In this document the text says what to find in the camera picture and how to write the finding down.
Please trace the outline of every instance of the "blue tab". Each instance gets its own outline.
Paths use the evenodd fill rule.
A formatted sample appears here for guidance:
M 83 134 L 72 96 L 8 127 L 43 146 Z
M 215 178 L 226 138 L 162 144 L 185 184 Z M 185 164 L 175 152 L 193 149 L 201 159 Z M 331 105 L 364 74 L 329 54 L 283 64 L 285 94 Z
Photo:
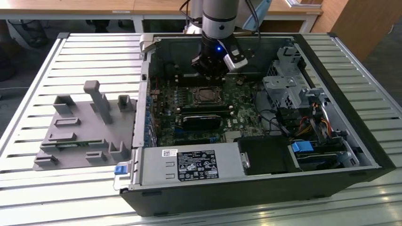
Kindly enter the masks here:
M 127 174 L 127 166 L 116 166 L 115 175 L 124 175 L 124 174 Z
M 297 141 L 291 144 L 294 152 L 311 152 L 314 148 L 310 141 Z

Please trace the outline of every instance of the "power supply label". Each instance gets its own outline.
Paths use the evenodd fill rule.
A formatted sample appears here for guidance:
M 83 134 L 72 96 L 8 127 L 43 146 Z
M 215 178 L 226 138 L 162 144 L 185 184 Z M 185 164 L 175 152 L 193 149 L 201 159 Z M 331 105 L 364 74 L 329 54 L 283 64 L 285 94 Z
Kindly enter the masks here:
M 178 152 L 179 181 L 219 178 L 215 150 Z

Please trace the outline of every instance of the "gray floor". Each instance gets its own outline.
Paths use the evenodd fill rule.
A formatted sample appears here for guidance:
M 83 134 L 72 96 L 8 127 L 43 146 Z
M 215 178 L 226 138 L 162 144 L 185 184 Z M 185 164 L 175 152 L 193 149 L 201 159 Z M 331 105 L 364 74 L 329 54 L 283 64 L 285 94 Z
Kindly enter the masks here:
M 10 120 L 27 91 L 27 89 L 2 90 L 2 88 L 28 87 L 31 85 L 59 32 L 94 32 L 94 27 L 88 26 L 82 20 L 43 21 L 43 25 L 47 24 L 48 28 L 46 28 L 46 32 L 52 41 L 42 48 L 30 48 L 14 28 L 11 28 L 11 34 L 26 50 L 12 59 L 15 65 L 18 66 L 18 75 L 12 79 L 0 82 L 0 95 L 3 95 L 3 99 L 0 100 L 0 136 L 8 126 Z M 108 30 L 110 32 L 133 32 L 133 28 L 119 28 L 116 21 L 111 21 Z M 364 64 L 392 96 L 402 105 L 401 43 L 402 19 L 396 24 L 393 32 L 385 36 L 382 42 L 378 44 Z

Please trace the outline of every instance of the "blue drive bracket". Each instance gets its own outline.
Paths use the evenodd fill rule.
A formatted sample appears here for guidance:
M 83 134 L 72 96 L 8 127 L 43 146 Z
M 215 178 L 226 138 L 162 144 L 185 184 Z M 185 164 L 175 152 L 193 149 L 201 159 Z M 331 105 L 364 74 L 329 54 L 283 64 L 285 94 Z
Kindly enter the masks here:
M 114 189 L 120 190 L 120 178 L 127 177 L 131 172 L 133 160 L 119 162 L 115 166 L 115 180 L 114 180 Z
M 294 152 L 313 152 L 314 148 L 310 141 L 297 141 L 291 144 Z

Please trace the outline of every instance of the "metal rack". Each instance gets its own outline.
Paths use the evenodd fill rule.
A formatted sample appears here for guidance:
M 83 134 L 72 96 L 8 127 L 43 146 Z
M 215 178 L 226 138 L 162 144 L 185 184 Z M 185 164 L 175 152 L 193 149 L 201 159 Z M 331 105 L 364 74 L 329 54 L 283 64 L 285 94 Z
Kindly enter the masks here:
M 138 97 L 139 36 L 70 34 L 56 40 L 0 140 L 0 225 L 329 226 L 402 220 L 402 109 L 342 42 L 327 34 L 303 36 L 398 167 L 380 179 L 330 198 L 143 218 L 114 190 L 114 166 L 32 171 L 56 95 L 90 100 L 82 87 L 91 78 L 102 83 L 110 100 L 122 94 Z M 319 87 L 314 72 L 307 73 Z M 128 177 L 120 182 L 128 184 Z

